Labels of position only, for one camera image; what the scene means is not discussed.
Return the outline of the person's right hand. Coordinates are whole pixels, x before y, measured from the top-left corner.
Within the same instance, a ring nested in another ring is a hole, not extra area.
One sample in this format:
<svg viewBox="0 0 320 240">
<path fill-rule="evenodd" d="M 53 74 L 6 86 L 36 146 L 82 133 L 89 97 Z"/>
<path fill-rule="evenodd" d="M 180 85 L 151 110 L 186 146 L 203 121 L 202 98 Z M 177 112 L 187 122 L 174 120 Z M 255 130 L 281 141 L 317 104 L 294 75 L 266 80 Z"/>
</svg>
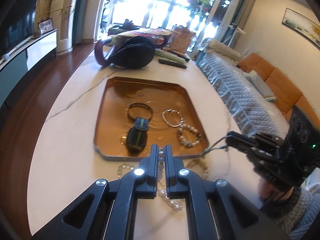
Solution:
<svg viewBox="0 0 320 240">
<path fill-rule="evenodd" d="M 259 179 L 258 184 L 258 193 L 262 198 L 270 198 L 273 201 L 279 200 L 279 201 L 285 201 L 287 200 L 291 194 L 293 193 L 294 187 L 291 187 L 291 189 L 282 192 L 279 191 L 276 187 L 274 187 L 272 184 L 270 184 L 268 181 L 266 181 L 264 178 Z"/>
</svg>

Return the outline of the grey knitted sleeve forearm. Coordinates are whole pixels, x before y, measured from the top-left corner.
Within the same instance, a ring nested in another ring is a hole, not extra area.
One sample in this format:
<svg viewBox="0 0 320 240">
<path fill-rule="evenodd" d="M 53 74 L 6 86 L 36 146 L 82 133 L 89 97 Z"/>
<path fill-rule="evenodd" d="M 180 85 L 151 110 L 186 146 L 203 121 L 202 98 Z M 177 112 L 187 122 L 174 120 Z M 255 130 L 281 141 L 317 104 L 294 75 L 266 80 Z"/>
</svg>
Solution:
<svg viewBox="0 0 320 240">
<path fill-rule="evenodd" d="M 288 199 L 269 203 L 263 213 L 291 239 L 301 239 L 319 213 L 319 184 L 295 187 Z"/>
</svg>

